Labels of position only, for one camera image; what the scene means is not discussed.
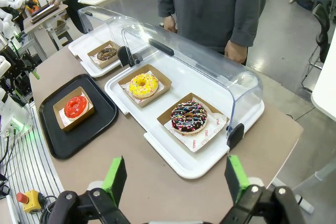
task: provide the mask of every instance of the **black chair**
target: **black chair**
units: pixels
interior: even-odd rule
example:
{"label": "black chair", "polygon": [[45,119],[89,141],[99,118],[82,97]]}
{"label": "black chair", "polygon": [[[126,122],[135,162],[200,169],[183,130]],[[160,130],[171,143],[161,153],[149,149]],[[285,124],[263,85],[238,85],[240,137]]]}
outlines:
{"label": "black chair", "polygon": [[[318,4],[314,8],[312,13],[321,25],[321,32],[316,35],[317,46],[316,46],[314,52],[309,57],[308,69],[307,69],[307,72],[306,72],[306,75],[305,75],[304,79],[301,82],[301,85],[302,85],[303,89],[305,89],[309,92],[312,92],[312,90],[307,88],[303,84],[303,82],[305,81],[305,79],[310,74],[310,72],[313,68],[317,68],[317,69],[320,69],[320,70],[322,69],[321,66],[317,65],[317,62],[319,60],[320,60],[321,63],[325,62],[325,60],[327,58],[329,48],[330,48],[330,44],[328,43],[328,31],[329,31],[329,28],[330,28],[330,21],[329,21],[329,16],[328,16],[327,10],[325,9],[325,7],[322,4]],[[316,50],[318,49],[318,47],[320,47],[320,54],[313,63],[312,58],[313,58]]]}

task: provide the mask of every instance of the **yellow glazed donut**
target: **yellow glazed donut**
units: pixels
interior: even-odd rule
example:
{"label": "yellow glazed donut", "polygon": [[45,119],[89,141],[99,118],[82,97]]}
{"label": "yellow glazed donut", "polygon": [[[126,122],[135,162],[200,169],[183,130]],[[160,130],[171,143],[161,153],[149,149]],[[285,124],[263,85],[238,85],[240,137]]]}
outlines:
{"label": "yellow glazed donut", "polygon": [[157,78],[149,73],[142,73],[131,80],[130,92],[135,98],[147,98],[153,95],[159,86]]}

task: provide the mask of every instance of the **person's hand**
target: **person's hand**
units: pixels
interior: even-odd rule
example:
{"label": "person's hand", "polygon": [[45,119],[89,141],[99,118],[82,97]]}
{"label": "person's hand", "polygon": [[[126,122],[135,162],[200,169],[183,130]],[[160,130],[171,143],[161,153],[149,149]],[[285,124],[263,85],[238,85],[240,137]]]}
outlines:
{"label": "person's hand", "polygon": [[173,16],[168,16],[168,17],[164,17],[163,18],[163,28],[168,30],[168,31],[172,31],[173,33],[176,33],[177,30],[175,28],[175,20],[173,18]]}
{"label": "person's hand", "polygon": [[247,58],[247,47],[237,45],[230,40],[225,47],[225,56],[237,63],[243,63]]}
{"label": "person's hand", "polygon": [[61,4],[61,1],[60,0],[55,0],[54,2],[54,6],[59,6]]}

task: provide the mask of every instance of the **chocolate glazed donut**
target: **chocolate glazed donut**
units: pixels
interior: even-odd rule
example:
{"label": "chocolate glazed donut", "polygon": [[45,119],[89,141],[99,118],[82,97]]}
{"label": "chocolate glazed donut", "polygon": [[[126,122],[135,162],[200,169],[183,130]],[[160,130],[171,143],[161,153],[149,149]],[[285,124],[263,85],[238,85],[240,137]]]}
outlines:
{"label": "chocolate glazed donut", "polygon": [[180,103],[171,114],[172,126],[183,134],[200,131],[205,126],[206,120],[206,110],[200,103],[194,101]]}
{"label": "chocolate glazed donut", "polygon": [[102,60],[102,61],[108,60],[108,59],[111,59],[116,54],[117,54],[117,50],[115,48],[111,48],[111,47],[104,48],[98,53],[97,59]]}

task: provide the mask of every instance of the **white tray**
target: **white tray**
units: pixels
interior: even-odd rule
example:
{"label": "white tray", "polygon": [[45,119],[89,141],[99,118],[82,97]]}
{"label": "white tray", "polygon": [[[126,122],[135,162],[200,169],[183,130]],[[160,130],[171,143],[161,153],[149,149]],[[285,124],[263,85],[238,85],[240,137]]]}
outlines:
{"label": "white tray", "polygon": [[[121,33],[120,27],[114,27],[113,29],[116,30],[115,34],[119,35]],[[88,52],[94,50],[95,48],[99,47],[109,40],[115,40],[114,42],[119,46],[124,45],[121,34],[119,36],[115,36],[115,38],[112,39],[108,26],[106,24],[103,24],[93,31],[89,32],[88,34],[85,34],[71,42],[69,45],[69,50],[74,56],[77,55],[82,60],[80,63],[90,76],[100,77],[108,73],[112,69],[116,68],[117,66],[121,66],[120,60],[117,60],[111,65],[100,69],[92,62],[92,60],[88,56]]]}
{"label": "white tray", "polygon": [[[145,64],[151,64],[165,74],[172,81],[172,87],[155,101],[139,108],[118,85],[118,81]],[[146,130],[144,137],[181,177],[195,179],[203,176],[229,151],[225,129],[222,129],[197,153],[192,153],[158,122],[159,115],[191,92],[228,117],[231,116],[233,102],[228,91],[174,58],[156,52],[146,57],[141,64],[128,68],[110,79],[105,85],[105,92],[122,113],[130,113]],[[262,101],[247,111],[241,121],[245,126],[245,132],[257,121],[263,111]]]}

